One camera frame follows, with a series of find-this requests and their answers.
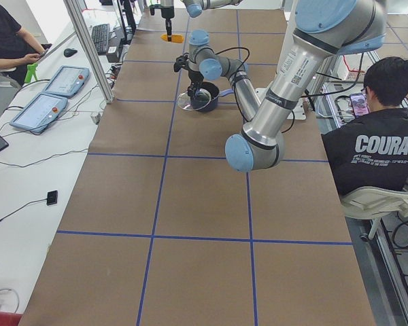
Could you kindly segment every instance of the white desk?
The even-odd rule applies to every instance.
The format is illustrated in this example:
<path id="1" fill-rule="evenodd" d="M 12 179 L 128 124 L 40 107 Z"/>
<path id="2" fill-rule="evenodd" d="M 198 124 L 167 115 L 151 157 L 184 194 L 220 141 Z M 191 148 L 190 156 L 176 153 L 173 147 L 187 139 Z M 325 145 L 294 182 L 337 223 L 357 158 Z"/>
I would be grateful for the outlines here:
<path id="1" fill-rule="evenodd" d="M 65 39 L 71 33 L 72 29 L 69 27 L 60 39 Z M 65 58 L 65 48 L 75 48 L 78 53 Z M 99 58 L 103 69 L 107 71 L 110 64 L 106 57 Z M 37 68 L 38 78 L 51 78 L 61 65 L 90 69 L 75 35 L 40 62 Z M 81 91 L 69 100 L 67 109 L 75 105 L 96 84 L 97 81 L 91 75 Z M 46 82 L 39 82 L 26 87 L 10 105 L 25 106 L 45 85 Z M 10 145 L 0 152 L 0 161 L 25 165 L 56 153 L 86 149 L 97 129 L 90 114 L 102 111 L 100 106 L 104 107 L 103 96 L 100 90 L 95 88 L 71 119 L 56 121 L 38 136 L 23 132 L 6 137 L 5 140 Z M 0 128 L 17 113 L 18 110 L 15 109 L 6 111 L 0 118 Z M 62 119 L 70 116 L 71 112 L 66 113 Z M 16 131 L 19 130 L 6 124 L 0 135 L 6 136 Z M 31 204 L 0 223 L 0 288 L 11 287 L 18 292 L 19 313 L 24 312 L 27 306 L 85 157 L 86 152 L 71 153 L 26 168 L 0 164 L 0 218 L 30 201 L 46 198 L 47 192 L 51 190 L 58 190 L 57 204 Z M 16 299 L 11 293 L 1 298 L 5 300 L 2 311 L 15 311 Z"/>

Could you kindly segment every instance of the black t-shirt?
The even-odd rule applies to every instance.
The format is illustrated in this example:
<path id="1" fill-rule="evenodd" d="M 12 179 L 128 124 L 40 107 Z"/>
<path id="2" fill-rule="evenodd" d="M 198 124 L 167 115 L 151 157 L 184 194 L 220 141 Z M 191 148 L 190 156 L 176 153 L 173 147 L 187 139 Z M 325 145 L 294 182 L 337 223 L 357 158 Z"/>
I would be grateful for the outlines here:
<path id="1" fill-rule="evenodd" d="M 27 43 L 17 36 L 21 25 L 0 5 L 0 58 L 22 58 L 28 53 Z"/>
<path id="2" fill-rule="evenodd" d="M 408 110 L 385 109 L 322 135 L 337 191 L 401 191 L 408 177 Z"/>

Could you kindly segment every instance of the white chair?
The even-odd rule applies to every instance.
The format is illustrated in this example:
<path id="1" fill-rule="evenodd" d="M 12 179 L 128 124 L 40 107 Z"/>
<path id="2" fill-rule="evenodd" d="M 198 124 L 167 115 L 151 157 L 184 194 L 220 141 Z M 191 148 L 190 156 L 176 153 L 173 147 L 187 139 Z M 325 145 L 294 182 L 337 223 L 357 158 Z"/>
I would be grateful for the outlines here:
<path id="1" fill-rule="evenodd" d="M 6 75 L 6 73 L 14 71 L 15 69 L 16 67 L 9 69 L 0 69 L 0 81 L 9 82 L 11 86 L 15 88 L 21 88 L 21 85 L 15 79 L 12 79 L 8 75 Z"/>
<path id="2" fill-rule="evenodd" d="M 408 217 L 408 192 L 396 192 L 378 187 L 360 187 L 340 198 L 346 217 L 373 220 L 369 234 L 361 234 L 364 241 L 375 237 L 382 217 L 399 212 Z"/>

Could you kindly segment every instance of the keyboard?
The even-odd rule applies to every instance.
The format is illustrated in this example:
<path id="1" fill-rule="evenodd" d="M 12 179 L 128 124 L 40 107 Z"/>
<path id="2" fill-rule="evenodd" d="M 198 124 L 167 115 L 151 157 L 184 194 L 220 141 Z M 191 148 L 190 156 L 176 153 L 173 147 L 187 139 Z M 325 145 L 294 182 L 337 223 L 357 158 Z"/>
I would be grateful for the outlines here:
<path id="1" fill-rule="evenodd" d="M 91 38 L 98 54 L 106 54 L 109 47 L 109 32 L 109 24 L 93 26 Z"/>

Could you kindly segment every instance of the red object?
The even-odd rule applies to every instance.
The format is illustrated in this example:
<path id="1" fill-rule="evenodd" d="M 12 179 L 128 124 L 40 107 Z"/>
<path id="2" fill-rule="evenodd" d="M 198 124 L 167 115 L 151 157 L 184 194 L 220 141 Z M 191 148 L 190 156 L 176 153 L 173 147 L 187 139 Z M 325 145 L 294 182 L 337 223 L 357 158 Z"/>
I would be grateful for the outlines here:
<path id="1" fill-rule="evenodd" d="M 0 311 L 0 326 L 18 326 L 21 314 Z"/>

